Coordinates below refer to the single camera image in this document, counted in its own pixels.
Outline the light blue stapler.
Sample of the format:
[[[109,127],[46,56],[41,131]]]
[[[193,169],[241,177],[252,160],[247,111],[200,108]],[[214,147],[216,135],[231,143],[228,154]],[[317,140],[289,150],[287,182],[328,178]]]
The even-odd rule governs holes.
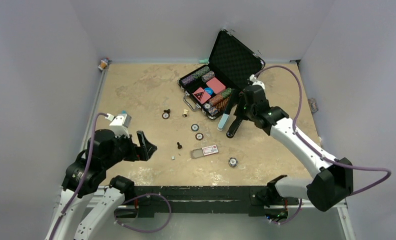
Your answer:
[[[235,100],[233,99],[233,97],[231,97],[231,98],[229,99],[229,101],[227,102],[227,105],[226,105],[226,108],[225,108],[225,110],[224,110],[224,113],[223,113],[223,115],[221,116],[221,119],[220,119],[220,121],[219,121],[219,123],[218,123],[218,125],[217,125],[217,129],[218,129],[219,131],[223,131],[223,129],[225,128],[225,126],[226,126],[226,124],[227,124],[227,121],[228,121],[228,119],[229,119],[231,110],[232,110],[232,108],[233,108],[233,106],[234,106],[234,102],[235,102]]]

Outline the black stapler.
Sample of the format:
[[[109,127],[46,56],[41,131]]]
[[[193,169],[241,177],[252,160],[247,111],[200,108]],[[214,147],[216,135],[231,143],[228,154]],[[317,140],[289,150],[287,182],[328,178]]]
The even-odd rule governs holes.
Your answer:
[[[232,124],[230,125],[229,129],[226,132],[226,136],[231,139],[235,136],[237,130],[239,129],[241,123],[243,121],[243,118],[237,116],[235,118],[235,120],[232,122]]]

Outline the red white staple box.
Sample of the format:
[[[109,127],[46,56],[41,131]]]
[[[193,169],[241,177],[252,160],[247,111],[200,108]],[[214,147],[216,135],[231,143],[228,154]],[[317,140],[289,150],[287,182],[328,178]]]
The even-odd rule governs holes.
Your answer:
[[[219,153],[217,145],[210,145],[207,147],[197,148],[191,150],[190,155],[192,159],[198,159]]]

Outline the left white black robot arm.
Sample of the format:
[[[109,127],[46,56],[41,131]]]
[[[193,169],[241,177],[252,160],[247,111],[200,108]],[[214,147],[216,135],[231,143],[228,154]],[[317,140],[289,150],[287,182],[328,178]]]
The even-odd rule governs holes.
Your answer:
[[[107,177],[111,167],[122,161],[148,161],[158,149],[144,133],[137,131],[138,144],[130,134],[116,135],[100,129],[89,138],[86,149],[67,167],[62,183],[61,198],[50,229],[48,240],[72,240],[87,205]]]

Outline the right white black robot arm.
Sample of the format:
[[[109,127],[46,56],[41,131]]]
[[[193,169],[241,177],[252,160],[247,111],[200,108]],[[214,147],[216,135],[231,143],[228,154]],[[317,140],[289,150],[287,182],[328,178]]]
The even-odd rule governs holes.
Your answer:
[[[268,182],[265,199],[277,204],[285,198],[308,200],[325,212],[353,192],[353,165],[324,151],[278,106],[270,106],[264,89],[248,86],[240,94],[240,108],[248,120],[286,147],[307,169],[310,179],[281,175]]]

